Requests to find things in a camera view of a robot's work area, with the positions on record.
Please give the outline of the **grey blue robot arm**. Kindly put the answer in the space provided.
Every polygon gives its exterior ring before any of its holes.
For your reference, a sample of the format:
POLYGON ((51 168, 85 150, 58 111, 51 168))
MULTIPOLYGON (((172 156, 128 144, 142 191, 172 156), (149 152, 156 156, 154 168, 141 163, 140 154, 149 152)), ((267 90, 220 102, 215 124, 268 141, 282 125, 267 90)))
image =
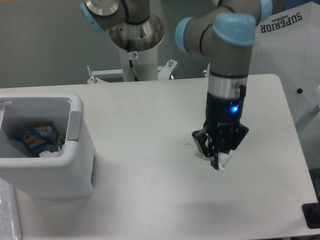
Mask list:
MULTIPOLYGON (((222 170, 248 133, 241 124, 256 26, 280 10, 280 0, 219 0, 203 17, 182 19, 174 33, 184 52, 209 60, 203 128, 192 133, 199 152, 222 170)), ((158 59, 150 50, 164 37, 164 26, 147 0, 85 0, 80 9, 97 33, 109 32, 122 50, 126 82, 155 80, 158 59)))

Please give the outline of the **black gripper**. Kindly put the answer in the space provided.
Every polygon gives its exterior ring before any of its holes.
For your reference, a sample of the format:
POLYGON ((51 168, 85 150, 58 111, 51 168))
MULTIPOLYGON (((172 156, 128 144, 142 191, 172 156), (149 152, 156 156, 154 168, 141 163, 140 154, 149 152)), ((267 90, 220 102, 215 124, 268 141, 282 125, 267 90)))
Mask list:
POLYGON ((243 97, 223 99, 207 93, 204 128, 191 135, 198 150, 218 169, 218 153, 231 154, 240 145, 249 129, 240 123, 243 97))

